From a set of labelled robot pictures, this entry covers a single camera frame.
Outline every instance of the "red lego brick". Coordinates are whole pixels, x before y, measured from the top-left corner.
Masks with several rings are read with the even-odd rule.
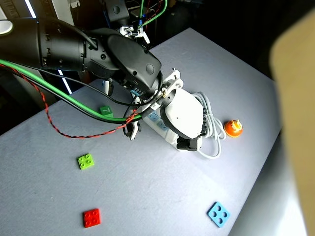
[[[84,212],[83,221],[84,221],[85,228],[99,225],[101,223],[99,209],[94,209],[94,210],[89,210],[89,211]]]

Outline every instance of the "coiled white cord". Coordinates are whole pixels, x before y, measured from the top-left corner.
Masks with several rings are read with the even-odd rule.
[[[225,130],[223,128],[221,121],[219,121],[218,118],[215,118],[213,116],[208,97],[202,92],[193,93],[192,95],[202,104],[203,108],[206,109],[207,111],[206,115],[204,116],[206,118],[206,126],[207,126],[206,135],[204,137],[214,138],[218,143],[218,152],[214,156],[207,155],[203,153],[201,150],[198,150],[198,152],[208,159],[217,159],[221,155],[220,140],[221,139],[224,140],[226,138]]]

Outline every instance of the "orange object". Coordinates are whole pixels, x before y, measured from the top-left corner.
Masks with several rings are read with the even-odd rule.
[[[239,120],[230,120],[224,124],[226,134],[232,138],[237,138],[243,132],[243,126]]]

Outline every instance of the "white button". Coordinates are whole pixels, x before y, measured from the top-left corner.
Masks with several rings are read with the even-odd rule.
[[[13,23],[10,21],[0,21],[0,35],[9,33],[13,29]]]

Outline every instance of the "gray table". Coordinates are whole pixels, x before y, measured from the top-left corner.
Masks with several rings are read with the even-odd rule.
[[[192,29],[152,52],[165,76],[174,66],[186,90],[205,92],[220,120],[240,119],[242,136],[223,141],[221,158],[211,161],[177,152],[144,123],[132,142],[122,131],[68,139],[41,112],[0,136],[0,235],[228,235],[281,127],[275,85]],[[94,109],[110,105],[117,117],[125,109],[87,88],[73,97]],[[118,86],[114,97],[130,100]],[[62,101],[50,111],[71,135],[115,127]],[[206,140],[203,151],[212,146]],[[81,171],[76,158],[85,153],[93,155],[95,166]],[[216,201],[231,213],[221,229],[207,216]],[[82,212],[93,208],[100,209],[102,224],[85,229]]]

